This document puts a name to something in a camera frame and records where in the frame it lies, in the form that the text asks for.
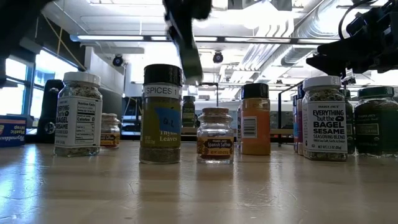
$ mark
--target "black lid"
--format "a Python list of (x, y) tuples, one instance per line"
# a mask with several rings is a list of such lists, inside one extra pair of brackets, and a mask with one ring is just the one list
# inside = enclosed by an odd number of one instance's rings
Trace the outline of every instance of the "black lid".
[(394, 96), (394, 88), (391, 86), (379, 86), (364, 88), (358, 91), (358, 98), (367, 98), (375, 96)]
[(340, 89), (338, 90), (341, 94), (344, 95), (345, 98), (351, 99), (351, 91)]
[(297, 95), (293, 96), (293, 106), (297, 106)]
[(242, 100), (249, 98), (268, 98), (268, 85), (264, 83), (250, 83), (242, 87)]
[(184, 99), (184, 101), (195, 101), (194, 96), (184, 96), (183, 99)]
[(175, 65), (153, 64), (144, 68), (144, 85), (170, 83), (182, 86), (182, 70)]
[(303, 84), (299, 84), (297, 86), (297, 99), (304, 98), (305, 91), (303, 90)]

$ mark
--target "blue box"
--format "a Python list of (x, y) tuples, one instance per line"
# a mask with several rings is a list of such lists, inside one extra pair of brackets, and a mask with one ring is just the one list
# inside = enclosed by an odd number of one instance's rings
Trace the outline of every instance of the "blue box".
[(25, 117), (0, 115), (0, 147), (14, 147), (24, 145), (25, 133)]

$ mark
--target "security camera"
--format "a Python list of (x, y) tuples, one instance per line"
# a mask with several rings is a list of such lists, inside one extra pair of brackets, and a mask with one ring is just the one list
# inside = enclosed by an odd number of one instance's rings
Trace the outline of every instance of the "security camera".
[(112, 63), (113, 63), (113, 65), (115, 67), (122, 66), (123, 63), (124, 63), (123, 56), (122, 55), (115, 55)]
[(221, 63), (221, 62), (223, 62), (223, 60), (224, 60), (224, 57), (223, 57), (223, 54), (221, 52), (216, 52), (214, 54), (214, 57), (213, 57), (213, 62), (214, 63)]

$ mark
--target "table surface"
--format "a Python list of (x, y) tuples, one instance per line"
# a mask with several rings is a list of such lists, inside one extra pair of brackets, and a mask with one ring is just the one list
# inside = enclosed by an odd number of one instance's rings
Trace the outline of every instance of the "table surface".
[(398, 161), (315, 162), (273, 145), (233, 165), (140, 164), (138, 142), (95, 157), (0, 149), (0, 223), (398, 223)]

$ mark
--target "spice jar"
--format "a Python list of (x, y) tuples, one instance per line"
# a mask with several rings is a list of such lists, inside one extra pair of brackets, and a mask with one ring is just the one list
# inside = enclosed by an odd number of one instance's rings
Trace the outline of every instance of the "spice jar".
[(346, 105), (340, 87), (340, 77), (335, 76), (303, 82), (303, 147), (311, 160), (347, 160)]
[(381, 86), (358, 91), (355, 106), (356, 148), (370, 156), (398, 155), (398, 103), (393, 87)]
[(101, 147), (117, 149), (120, 145), (120, 121), (116, 114), (102, 114)]
[(269, 155), (271, 153), (269, 107), (267, 84), (251, 83), (243, 86), (242, 154)]
[(305, 91), (303, 90), (303, 85), (300, 84), (297, 87), (297, 154), (300, 156), (304, 155), (304, 147), (303, 147), (303, 98), (305, 95)]
[(297, 95), (293, 96), (293, 149), (299, 148), (299, 128), (297, 127)]
[(153, 64), (145, 67), (141, 162), (172, 164), (180, 161), (181, 87), (182, 71), (177, 66)]
[(101, 78), (89, 73), (68, 72), (58, 94), (54, 154), (95, 156), (100, 152)]
[(234, 131), (227, 108), (204, 108), (199, 116), (197, 161), (205, 164), (232, 164)]
[(355, 154), (354, 139), (354, 109), (349, 102), (351, 100), (351, 92), (349, 90), (339, 90), (345, 96), (346, 102), (346, 125), (347, 125), (347, 151), (349, 155)]
[(184, 128), (195, 127), (195, 97), (184, 96), (182, 105), (182, 126)]

